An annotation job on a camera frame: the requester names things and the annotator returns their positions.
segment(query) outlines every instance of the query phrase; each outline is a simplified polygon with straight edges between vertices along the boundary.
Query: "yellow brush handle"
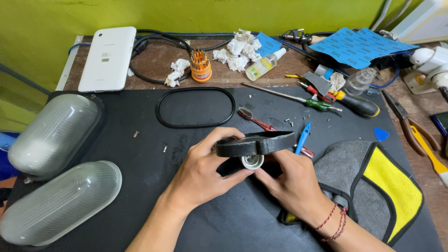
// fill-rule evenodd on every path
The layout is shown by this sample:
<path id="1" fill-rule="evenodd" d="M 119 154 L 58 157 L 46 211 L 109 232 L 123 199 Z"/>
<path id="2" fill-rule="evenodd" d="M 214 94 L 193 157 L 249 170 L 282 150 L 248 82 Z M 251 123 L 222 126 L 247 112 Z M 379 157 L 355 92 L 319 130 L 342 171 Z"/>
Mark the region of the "yellow brush handle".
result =
<path id="1" fill-rule="evenodd" d="M 417 142 L 423 147 L 423 149 L 428 154 L 429 159 L 431 159 L 432 166 L 434 167 L 435 172 L 437 172 L 437 174 L 447 172 L 448 171 L 447 167 L 444 166 L 442 163 L 440 163 L 439 160 L 437 160 L 437 158 L 432 153 L 431 149 L 429 149 L 425 140 L 423 140 L 423 137 L 420 135 L 420 133 L 414 126 L 411 126 L 411 131 Z"/>

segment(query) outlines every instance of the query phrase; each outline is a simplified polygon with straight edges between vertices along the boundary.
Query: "gray cloth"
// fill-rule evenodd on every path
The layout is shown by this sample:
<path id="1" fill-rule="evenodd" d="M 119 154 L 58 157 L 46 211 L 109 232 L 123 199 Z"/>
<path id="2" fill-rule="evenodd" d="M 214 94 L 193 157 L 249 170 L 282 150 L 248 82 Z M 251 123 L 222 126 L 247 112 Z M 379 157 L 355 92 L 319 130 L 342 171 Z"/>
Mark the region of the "gray cloth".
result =
<path id="1" fill-rule="evenodd" d="M 357 177 L 371 144 L 367 141 L 336 143 L 314 164 L 314 170 L 320 183 L 346 193 L 353 204 L 349 205 L 335 192 L 322 190 L 324 194 L 333 202 L 349 207 L 350 215 L 356 213 L 358 224 L 382 240 L 391 216 L 387 202 L 371 185 Z M 359 182 L 351 192 L 355 179 Z"/>

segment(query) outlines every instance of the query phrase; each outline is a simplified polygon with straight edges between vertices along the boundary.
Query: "blue sandpaper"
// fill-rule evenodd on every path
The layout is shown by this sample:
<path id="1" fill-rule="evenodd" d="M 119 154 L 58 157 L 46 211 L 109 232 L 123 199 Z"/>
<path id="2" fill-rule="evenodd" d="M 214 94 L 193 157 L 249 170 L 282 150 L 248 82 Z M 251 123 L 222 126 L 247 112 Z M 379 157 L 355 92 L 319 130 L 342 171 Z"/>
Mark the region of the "blue sandpaper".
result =
<path id="1" fill-rule="evenodd" d="M 258 39 L 261 43 L 261 48 L 255 51 L 256 53 L 261 54 L 261 57 L 277 52 L 280 50 L 281 43 L 275 41 L 273 38 L 266 36 L 264 33 L 260 32 L 255 39 Z"/>
<path id="2" fill-rule="evenodd" d="M 380 128 L 374 128 L 375 136 L 378 142 L 384 141 L 389 137 L 389 132 L 382 130 Z"/>
<path id="3" fill-rule="evenodd" d="M 367 28 L 354 32 L 347 27 L 310 46 L 356 69 L 366 68 L 371 60 L 389 53 L 417 47 L 381 37 Z"/>

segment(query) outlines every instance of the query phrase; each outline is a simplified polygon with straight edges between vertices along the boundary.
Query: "crumpled tissue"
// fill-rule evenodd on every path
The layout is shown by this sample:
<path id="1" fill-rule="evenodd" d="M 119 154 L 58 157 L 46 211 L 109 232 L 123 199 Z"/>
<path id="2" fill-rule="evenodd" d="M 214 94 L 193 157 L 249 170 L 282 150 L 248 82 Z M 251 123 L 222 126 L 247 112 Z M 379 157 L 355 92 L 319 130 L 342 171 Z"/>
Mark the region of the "crumpled tissue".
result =
<path id="1" fill-rule="evenodd" d="M 241 33 L 235 32 L 235 37 L 227 44 L 227 49 L 213 51 L 213 60 L 219 60 L 223 64 L 227 62 L 232 70 L 244 71 L 244 67 L 249 60 L 256 62 L 261 59 L 261 55 L 255 51 L 261 48 L 258 39 L 247 30 L 239 29 Z"/>
<path id="2" fill-rule="evenodd" d="M 338 91 L 345 85 L 344 76 L 341 73 L 334 72 L 330 76 L 330 83 L 332 84 L 331 89 L 334 91 Z"/>
<path id="3" fill-rule="evenodd" d="M 184 59 L 178 59 L 175 63 L 171 62 L 171 69 L 174 72 L 170 73 L 165 80 L 165 84 L 169 87 L 179 86 L 179 81 L 175 81 L 184 75 L 185 69 L 190 66 L 190 61 Z"/>

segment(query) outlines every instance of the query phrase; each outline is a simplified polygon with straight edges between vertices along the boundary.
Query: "blue pry tool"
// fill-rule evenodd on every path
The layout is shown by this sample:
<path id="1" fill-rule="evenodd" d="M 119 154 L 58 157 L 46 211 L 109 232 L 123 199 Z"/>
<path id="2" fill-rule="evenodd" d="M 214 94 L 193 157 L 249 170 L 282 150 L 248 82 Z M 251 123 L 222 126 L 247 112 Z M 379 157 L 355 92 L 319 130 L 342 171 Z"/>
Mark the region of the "blue pry tool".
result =
<path id="1" fill-rule="evenodd" d="M 308 122 L 308 124 L 303 128 L 302 134 L 300 134 L 299 141 L 297 142 L 297 148 L 294 152 L 295 154 L 299 155 L 300 150 L 302 149 L 303 145 L 305 144 L 306 139 L 308 138 L 308 135 L 310 133 L 311 128 L 311 122 Z"/>

